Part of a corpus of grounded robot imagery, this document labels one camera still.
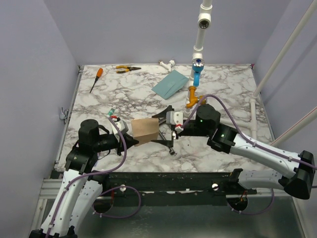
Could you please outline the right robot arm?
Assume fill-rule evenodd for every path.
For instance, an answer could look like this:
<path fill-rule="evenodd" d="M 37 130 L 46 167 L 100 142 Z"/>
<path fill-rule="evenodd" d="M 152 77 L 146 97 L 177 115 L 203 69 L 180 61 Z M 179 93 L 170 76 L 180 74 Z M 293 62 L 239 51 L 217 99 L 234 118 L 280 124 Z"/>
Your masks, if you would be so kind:
<path fill-rule="evenodd" d="M 172 106 L 154 117 L 165 119 L 170 126 L 170 143 L 180 136 L 207 137 L 207 145 L 215 151 L 242 156 L 270 168 L 269 171 L 234 170 L 234 178 L 228 181 L 231 193 L 239 194 L 245 189 L 275 188 L 295 198 L 310 198 L 316 169 L 311 152 L 288 152 L 264 144 L 222 124 L 220 116 L 213 106 L 205 104 L 198 106 L 195 119 L 185 120 L 183 113 L 175 111 Z"/>

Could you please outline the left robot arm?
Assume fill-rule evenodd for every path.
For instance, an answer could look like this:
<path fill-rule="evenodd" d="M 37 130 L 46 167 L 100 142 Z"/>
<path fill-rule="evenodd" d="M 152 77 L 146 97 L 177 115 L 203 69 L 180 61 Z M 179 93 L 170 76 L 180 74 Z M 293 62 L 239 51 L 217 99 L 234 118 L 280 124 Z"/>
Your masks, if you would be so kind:
<path fill-rule="evenodd" d="M 95 119 L 81 122 L 78 140 L 66 157 L 65 171 L 54 204 L 31 238 L 75 238 L 80 225 L 98 196 L 109 192 L 108 174 L 93 171 L 98 154 L 116 150 L 127 155 L 128 148 L 138 144 L 128 134 L 128 126 L 118 117 L 108 118 L 112 131 L 108 131 Z"/>

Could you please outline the brown paper letter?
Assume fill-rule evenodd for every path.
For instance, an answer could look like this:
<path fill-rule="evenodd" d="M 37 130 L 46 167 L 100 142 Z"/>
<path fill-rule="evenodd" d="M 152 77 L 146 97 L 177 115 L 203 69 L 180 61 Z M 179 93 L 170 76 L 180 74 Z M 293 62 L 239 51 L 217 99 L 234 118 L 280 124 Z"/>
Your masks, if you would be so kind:
<path fill-rule="evenodd" d="M 140 146 L 157 140 L 159 135 L 159 119 L 158 118 L 146 118 L 146 119 L 134 119 L 131 120 L 132 134 L 135 140 L 139 143 L 136 146 Z"/>

